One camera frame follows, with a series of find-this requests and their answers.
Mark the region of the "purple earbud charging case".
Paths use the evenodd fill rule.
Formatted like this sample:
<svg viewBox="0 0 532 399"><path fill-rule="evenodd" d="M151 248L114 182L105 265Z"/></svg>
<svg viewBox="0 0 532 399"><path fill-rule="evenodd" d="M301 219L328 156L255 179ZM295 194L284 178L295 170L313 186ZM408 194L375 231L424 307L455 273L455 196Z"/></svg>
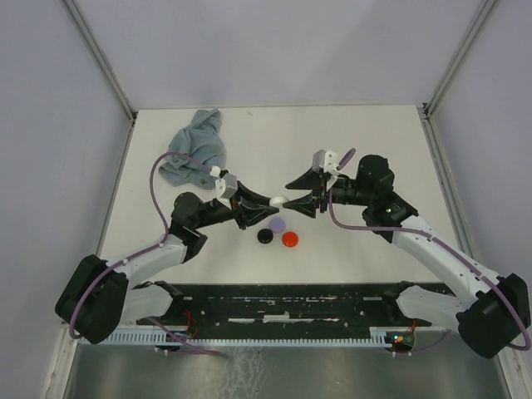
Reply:
<svg viewBox="0 0 532 399"><path fill-rule="evenodd" d="M282 218L273 218L268 223L269 229L274 234L281 234L286 230L286 222Z"/></svg>

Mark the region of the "black earbud charging case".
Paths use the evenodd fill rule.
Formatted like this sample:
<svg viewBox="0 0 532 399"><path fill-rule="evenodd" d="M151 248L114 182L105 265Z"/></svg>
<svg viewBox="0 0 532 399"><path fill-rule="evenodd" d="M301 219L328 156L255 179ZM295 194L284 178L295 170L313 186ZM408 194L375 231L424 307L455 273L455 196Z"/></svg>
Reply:
<svg viewBox="0 0 532 399"><path fill-rule="evenodd" d="M261 229L256 237L261 244L270 244L273 241L273 231L267 228Z"/></svg>

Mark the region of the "orange earbud charging case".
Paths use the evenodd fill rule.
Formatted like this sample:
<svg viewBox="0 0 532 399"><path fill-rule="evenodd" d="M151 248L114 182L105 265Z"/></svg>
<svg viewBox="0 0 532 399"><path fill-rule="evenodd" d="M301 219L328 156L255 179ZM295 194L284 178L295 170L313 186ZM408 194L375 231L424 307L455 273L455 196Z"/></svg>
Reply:
<svg viewBox="0 0 532 399"><path fill-rule="evenodd" d="M298 244L298 235L293 231L287 231L282 236L282 243L288 248L293 248Z"/></svg>

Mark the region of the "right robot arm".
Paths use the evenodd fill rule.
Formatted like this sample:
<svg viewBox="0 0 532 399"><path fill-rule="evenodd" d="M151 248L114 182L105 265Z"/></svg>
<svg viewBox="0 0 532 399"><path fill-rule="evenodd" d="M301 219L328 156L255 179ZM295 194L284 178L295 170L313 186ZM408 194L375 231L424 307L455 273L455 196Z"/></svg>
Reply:
<svg viewBox="0 0 532 399"><path fill-rule="evenodd" d="M315 153L312 166L285 186L305 190L307 195L290 200L284 208L310 218L329 213L336 226L355 231L357 226L337 219L333 207L361 206L361 231L371 231L410 254L450 289L445 295L414 283L400 283L381 305L388 323L400 325L408 318L429 322L458 334L484 358L492 358L506 347L529 351L531 315L526 282L514 273L503 277L448 244L395 192L395 175L386 158L365 155L358 162L355 178L343 174L354 153L350 150L343 157L326 150Z"/></svg>

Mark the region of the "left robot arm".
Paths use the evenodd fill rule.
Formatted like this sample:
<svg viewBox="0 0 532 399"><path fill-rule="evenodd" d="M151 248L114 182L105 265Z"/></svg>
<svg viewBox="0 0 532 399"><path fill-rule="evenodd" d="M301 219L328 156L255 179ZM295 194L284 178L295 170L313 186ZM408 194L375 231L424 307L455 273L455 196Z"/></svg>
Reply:
<svg viewBox="0 0 532 399"><path fill-rule="evenodd" d="M184 304L165 283L149 278L198 255L207 241L200 229L234 221L240 229L254 226L279 212L274 199L238 185L229 198L204 202L196 194L178 195L170 225L152 245L123 259L83 258L55 305L56 315L68 323L74 338L103 342L125 323L158 317L174 324L182 319Z"/></svg>

